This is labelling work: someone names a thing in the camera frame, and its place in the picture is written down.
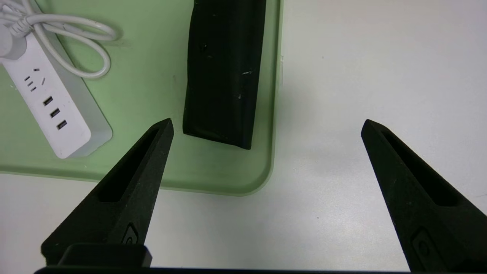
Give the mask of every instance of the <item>black rubber object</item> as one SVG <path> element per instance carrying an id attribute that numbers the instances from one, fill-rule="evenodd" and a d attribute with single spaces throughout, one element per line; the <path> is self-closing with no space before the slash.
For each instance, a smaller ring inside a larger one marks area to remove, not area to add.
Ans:
<path id="1" fill-rule="evenodd" d="M 183 132 L 250 149 L 265 0 L 195 0 Z"/>

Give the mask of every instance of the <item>usb port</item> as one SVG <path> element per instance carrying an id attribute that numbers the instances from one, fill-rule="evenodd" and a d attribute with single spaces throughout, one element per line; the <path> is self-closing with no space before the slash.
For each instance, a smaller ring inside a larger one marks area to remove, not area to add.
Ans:
<path id="1" fill-rule="evenodd" d="M 62 121 L 59 125 L 57 125 L 57 130 L 60 130 L 62 129 L 65 125 L 67 125 L 68 123 L 66 122 L 66 120 Z"/>
<path id="2" fill-rule="evenodd" d="M 53 101 L 53 97 L 52 97 L 52 96 L 49 96 L 49 98 L 47 98 L 47 100 L 45 100 L 45 101 L 43 102 L 43 104 L 44 104 L 45 106 L 47 106 L 47 105 L 48 105 L 50 102 L 52 102 L 52 101 Z"/>
<path id="3" fill-rule="evenodd" d="M 56 108 L 56 110 L 54 110 L 53 112 L 51 112 L 51 118 L 54 118 L 54 116 L 58 115 L 58 113 L 60 113 L 60 110 L 58 108 Z"/>

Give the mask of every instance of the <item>white table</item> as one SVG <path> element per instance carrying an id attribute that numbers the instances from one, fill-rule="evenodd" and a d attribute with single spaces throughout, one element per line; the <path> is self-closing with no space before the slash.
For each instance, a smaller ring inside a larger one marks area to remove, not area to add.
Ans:
<path id="1" fill-rule="evenodd" d="M 153 266 L 408 270 L 360 139 L 391 128 L 487 212 L 487 1 L 286 0 L 272 177 L 247 197 L 160 191 Z M 0 175 L 0 273 L 93 183 Z"/>

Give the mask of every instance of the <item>white power strip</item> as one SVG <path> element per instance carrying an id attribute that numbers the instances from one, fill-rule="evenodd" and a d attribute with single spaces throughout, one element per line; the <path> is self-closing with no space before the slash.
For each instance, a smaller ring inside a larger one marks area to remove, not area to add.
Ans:
<path id="1" fill-rule="evenodd" d="M 51 44 L 69 60 L 54 34 Z M 0 58 L 34 118 L 59 158 L 87 156 L 112 137 L 112 129 L 83 80 L 46 52 L 36 34 L 17 60 Z"/>

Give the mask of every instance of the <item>white cable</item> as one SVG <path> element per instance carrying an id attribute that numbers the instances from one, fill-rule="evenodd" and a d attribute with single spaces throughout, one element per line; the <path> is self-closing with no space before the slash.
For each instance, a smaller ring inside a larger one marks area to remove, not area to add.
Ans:
<path id="1" fill-rule="evenodd" d="M 13 10 L 13 12 L 0 12 L 0 19 L 14 21 L 10 26 L 10 32 L 15 37 L 23 37 L 29 34 L 32 29 L 37 33 L 40 41 L 44 44 L 49 53 L 61 64 L 66 70 L 83 78 L 99 78 L 105 75 L 110 70 L 111 62 L 107 52 L 100 47 L 93 40 L 112 41 L 115 40 L 116 32 L 109 26 L 100 22 L 68 15 L 56 14 L 36 14 L 30 4 L 30 0 L 22 0 L 22 5 L 13 0 L 0 0 L 1 5 L 5 4 Z M 68 23 L 86 25 L 95 28 L 105 34 L 98 34 L 86 30 L 82 30 Z M 72 66 L 69 62 L 64 60 L 61 55 L 52 46 L 47 38 L 44 30 L 71 37 L 76 39 L 91 48 L 93 48 L 103 59 L 103 67 L 94 73 L 85 72 Z"/>

